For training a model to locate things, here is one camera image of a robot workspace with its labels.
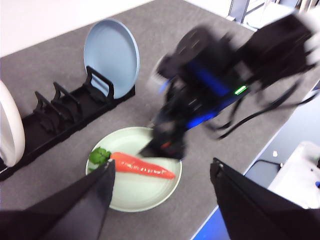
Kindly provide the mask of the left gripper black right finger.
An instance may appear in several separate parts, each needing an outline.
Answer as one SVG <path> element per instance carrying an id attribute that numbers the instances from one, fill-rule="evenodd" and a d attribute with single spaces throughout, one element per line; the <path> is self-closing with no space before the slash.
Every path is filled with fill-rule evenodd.
<path id="1" fill-rule="evenodd" d="M 210 180 L 232 240 L 318 240 L 320 210 L 305 209 L 273 193 L 218 158 Z"/>

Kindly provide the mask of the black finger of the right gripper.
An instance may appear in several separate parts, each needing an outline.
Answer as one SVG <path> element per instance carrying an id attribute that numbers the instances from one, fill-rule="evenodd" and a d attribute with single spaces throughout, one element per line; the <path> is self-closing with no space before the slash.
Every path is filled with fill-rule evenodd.
<path id="1" fill-rule="evenodd" d="M 152 138 L 152 140 L 146 144 L 139 152 L 138 154 L 143 157 L 161 157 L 162 151 L 161 151 L 161 145 L 162 138 L 160 136 L 155 136 Z"/>
<path id="2" fill-rule="evenodd" d="M 184 136 L 165 136 L 161 143 L 161 155 L 166 158 L 182 160 L 186 156 L 186 147 Z"/>

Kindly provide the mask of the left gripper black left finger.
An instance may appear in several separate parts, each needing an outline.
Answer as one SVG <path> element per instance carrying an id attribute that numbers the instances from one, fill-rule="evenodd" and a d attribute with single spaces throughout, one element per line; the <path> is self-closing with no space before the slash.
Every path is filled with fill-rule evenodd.
<path id="1" fill-rule="evenodd" d="M 2 240 L 97 240 L 112 200 L 116 167 L 108 160 L 24 210 L 0 212 Z"/>

